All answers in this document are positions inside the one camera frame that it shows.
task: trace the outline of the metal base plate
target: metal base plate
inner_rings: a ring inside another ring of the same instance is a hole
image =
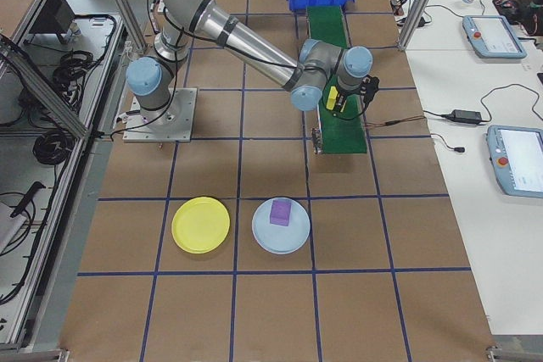
[[[133,131],[125,131],[123,140],[132,143],[190,142],[193,133],[194,108],[196,107],[197,88],[179,88],[175,90],[172,106],[180,112],[172,121],[157,128],[142,126]],[[131,110],[138,110],[139,103],[134,98]],[[126,129],[144,125],[141,115],[129,116]]]

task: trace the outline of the purple cube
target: purple cube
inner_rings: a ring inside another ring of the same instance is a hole
[[[270,223],[273,225],[288,226],[290,221],[290,200],[276,198],[271,203]]]

